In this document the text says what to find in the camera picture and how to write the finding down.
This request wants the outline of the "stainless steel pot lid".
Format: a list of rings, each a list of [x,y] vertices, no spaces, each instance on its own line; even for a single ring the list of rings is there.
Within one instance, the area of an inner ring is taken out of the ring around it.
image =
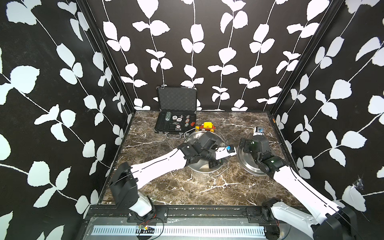
[[[252,155],[244,152],[244,148],[238,146],[237,158],[239,164],[250,174],[258,177],[266,176],[267,174],[259,169],[259,166],[255,163]]]

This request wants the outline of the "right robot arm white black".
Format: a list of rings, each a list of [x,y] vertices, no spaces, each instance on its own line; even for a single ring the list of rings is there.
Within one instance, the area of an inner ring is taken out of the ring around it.
[[[239,160],[254,162],[263,173],[286,188],[308,210],[308,213],[304,213],[276,198],[270,199],[262,207],[265,221],[283,221],[313,240],[358,239],[356,213],[320,194],[285,160],[273,155],[265,136],[256,135],[250,140],[242,138],[237,156]]]

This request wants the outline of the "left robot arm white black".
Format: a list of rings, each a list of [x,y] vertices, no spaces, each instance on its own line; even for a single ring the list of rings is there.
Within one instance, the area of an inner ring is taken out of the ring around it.
[[[218,166],[222,159],[236,154],[232,145],[221,147],[221,141],[220,136],[212,132],[202,132],[198,138],[189,136],[169,153],[151,161],[132,166],[127,162],[122,163],[110,183],[117,209],[133,211],[138,218],[145,221],[152,219],[156,208],[140,189],[158,177],[196,164],[200,160],[208,161],[209,167]]]

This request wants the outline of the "yellow red toy car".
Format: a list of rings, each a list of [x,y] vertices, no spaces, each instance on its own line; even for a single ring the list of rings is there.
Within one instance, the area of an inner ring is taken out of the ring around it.
[[[200,131],[208,131],[212,133],[215,131],[215,129],[216,127],[212,122],[204,122],[199,128]]]

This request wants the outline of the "black poker chip case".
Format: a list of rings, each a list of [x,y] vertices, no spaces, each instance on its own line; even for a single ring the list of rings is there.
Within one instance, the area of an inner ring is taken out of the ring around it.
[[[197,89],[193,87],[158,86],[157,94],[160,113],[155,125],[155,133],[166,136],[188,136],[196,127],[191,122],[197,119]],[[166,112],[171,112],[169,121]]]

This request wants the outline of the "blue green chip stack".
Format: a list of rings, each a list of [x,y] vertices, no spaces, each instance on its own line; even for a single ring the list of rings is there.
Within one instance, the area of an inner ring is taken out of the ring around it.
[[[169,121],[171,119],[172,113],[171,112],[166,112],[165,120]]]

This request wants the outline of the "white perforated strip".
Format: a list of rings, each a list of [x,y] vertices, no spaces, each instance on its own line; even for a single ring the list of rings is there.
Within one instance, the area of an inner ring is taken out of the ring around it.
[[[262,226],[94,226],[92,236],[266,237]]]

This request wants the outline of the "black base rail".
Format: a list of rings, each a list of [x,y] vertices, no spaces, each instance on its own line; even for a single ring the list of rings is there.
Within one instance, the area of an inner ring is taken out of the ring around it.
[[[245,219],[246,223],[277,225],[283,221],[263,215],[261,206],[197,206],[197,205],[155,205],[156,218],[169,223],[171,219]],[[95,205],[89,209],[85,220],[91,218],[122,218],[125,223],[142,223],[147,219],[139,217],[129,209],[118,209],[114,205]]]

